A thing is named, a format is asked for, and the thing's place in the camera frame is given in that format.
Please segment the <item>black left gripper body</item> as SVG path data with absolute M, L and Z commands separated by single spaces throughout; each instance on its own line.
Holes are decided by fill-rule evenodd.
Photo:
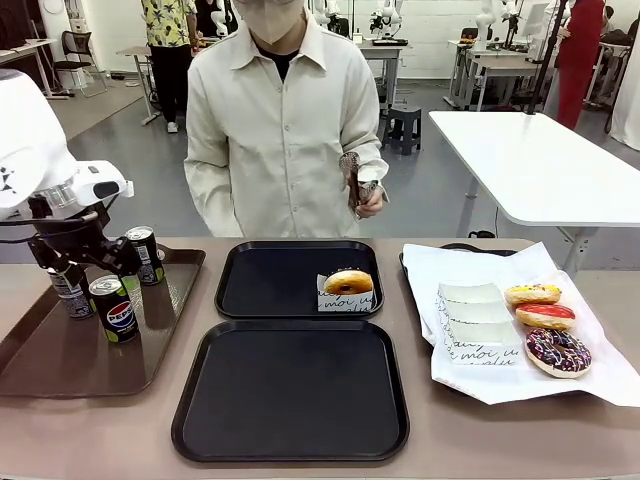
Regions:
M 109 222 L 103 202 L 81 207 L 69 218 L 55 218 L 43 196 L 29 199 L 28 206 L 36 235 L 27 244 L 41 268 L 64 269 L 69 260 L 89 262 L 101 255 Z

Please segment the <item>person's left hand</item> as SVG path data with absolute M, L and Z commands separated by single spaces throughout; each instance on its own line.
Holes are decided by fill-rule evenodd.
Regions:
M 374 217 L 383 210 L 386 203 L 386 192 L 382 186 L 377 185 L 370 191 L 366 199 L 359 201 L 355 208 L 355 214 L 359 219 Z

